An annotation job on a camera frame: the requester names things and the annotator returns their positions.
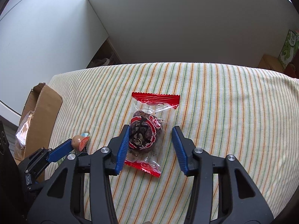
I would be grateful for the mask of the brown egg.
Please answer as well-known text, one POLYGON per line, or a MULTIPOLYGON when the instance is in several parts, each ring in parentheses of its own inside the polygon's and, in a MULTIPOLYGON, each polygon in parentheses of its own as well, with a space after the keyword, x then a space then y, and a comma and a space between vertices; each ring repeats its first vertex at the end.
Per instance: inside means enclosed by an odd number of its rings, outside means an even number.
POLYGON ((82 152, 84 147, 87 145, 90 138, 89 133, 82 133, 80 135, 75 135, 71 139, 71 146, 78 152, 82 152))

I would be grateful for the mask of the sliced bread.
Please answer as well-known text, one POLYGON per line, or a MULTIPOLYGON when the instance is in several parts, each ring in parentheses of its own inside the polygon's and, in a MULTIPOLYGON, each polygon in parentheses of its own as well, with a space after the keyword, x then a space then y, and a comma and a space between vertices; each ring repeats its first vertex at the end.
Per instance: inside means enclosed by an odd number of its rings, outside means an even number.
POLYGON ((30 123, 33 118, 34 112, 29 111, 26 116, 23 118, 21 121, 17 132, 16 132, 16 146, 18 146, 20 149, 25 149, 26 146, 26 139, 27 139, 27 134, 29 131, 30 123))

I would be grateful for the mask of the red clear date snack packet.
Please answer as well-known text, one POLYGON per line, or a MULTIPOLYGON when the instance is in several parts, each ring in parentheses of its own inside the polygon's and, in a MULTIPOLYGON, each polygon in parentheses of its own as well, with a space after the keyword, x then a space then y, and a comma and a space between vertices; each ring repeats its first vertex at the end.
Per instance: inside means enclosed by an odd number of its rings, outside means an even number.
POLYGON ((180 95, 133 92, 131 97, 133 109, 125 164, 159 178, 167 117, 179 107, 180 95))

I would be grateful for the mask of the cardboard box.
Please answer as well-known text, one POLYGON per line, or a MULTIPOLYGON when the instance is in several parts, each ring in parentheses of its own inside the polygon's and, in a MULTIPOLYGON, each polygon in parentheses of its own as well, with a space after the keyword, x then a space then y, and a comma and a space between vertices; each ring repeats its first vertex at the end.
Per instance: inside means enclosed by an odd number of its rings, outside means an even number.
POLYGON ((42 147, 50 149, 50 138, 62 103, 62 97, 45 83, 39 83, 31 89, 19 125, 29 111, 33 111, 34 115, 27 134, 25 149, 22 150, 16 146, 17 164, 42 147))

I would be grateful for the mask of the striped tablecloth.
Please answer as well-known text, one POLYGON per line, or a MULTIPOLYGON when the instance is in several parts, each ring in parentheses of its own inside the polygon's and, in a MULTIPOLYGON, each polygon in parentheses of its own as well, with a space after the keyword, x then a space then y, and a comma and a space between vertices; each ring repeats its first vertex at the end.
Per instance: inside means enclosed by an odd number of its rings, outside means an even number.
POLYGON ((211 155, 235 155, 277 216, 298 187, 298 81, 264 69, 212 63, 146 63, 53 76, 63 99, 49 146, 89 133, 92 154, 117 136, 133 114, 131 93, 180 95, 166 121, 158 161, 162 174, 124 166, 110 179, 119 223, 183 223, 192 178, 181 171, 171 142, 185 137, 211 155))

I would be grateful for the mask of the green box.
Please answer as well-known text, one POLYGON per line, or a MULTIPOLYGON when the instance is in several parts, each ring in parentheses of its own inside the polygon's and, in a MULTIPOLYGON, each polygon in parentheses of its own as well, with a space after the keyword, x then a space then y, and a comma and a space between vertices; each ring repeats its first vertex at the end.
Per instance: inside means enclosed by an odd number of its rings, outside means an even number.
POLYGON ((298 30, 289 30, 285 39, 282 50, 279 54, 278 60, 281 63, 283 69, 286 69, 287 65, 293 60, 293 57, 298 51, 298 30))

